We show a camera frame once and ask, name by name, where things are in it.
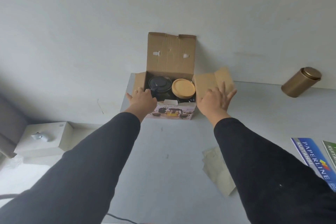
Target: wooden lid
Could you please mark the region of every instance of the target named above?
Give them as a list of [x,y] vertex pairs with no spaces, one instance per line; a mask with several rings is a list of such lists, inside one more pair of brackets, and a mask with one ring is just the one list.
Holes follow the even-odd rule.
[[189,80],[177,79],[173,82],[172,91],[178,98],[188,99],[195,94],[196,88]]

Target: gray curtain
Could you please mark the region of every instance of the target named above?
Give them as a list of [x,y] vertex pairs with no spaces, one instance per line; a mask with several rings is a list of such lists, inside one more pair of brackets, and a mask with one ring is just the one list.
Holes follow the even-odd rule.
[[8,158],[13,158],[28,119],[8,101],[0,96],[0,152]]

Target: brass tea tin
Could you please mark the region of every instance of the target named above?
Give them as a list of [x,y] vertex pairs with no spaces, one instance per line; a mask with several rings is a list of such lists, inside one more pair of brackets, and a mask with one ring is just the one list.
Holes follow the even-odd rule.
[[292,98],[297,98],[305,90],[313,86],[320,81],[322,74],[315,68],[304,67],[301,68],[292,78],[290,78],[283,86],[281,90]]

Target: open cardboard box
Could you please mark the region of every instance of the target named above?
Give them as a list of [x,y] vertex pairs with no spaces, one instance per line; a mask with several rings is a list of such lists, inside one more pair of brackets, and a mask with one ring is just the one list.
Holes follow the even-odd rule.
[[[196,96],[204,97],[207,89],[220,87],[225,81],[226,91],[234,88],[229,70],[225,67],[214,73],[194,74],[195,35],[169,35],[149,32],[147,48],[147,70],[135,74],[132,94],[139,87],[149,88],[149,79],[156,75],[170,78],[172,81],[183,78],[191,80],[196,87]],[[191,120],[196,103],[178,103],[177,100],[158,102],[154,112],[148,118]]]

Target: black sleeve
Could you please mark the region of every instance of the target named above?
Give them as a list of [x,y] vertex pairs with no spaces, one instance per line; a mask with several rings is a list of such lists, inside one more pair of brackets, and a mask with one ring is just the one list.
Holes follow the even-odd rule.
[[237,119],[214,133],[252,224],[336,223],[335,193],[310,167]]
[[0,208],[0,223],[100,224],[139,131],[135,115],[116,115]]

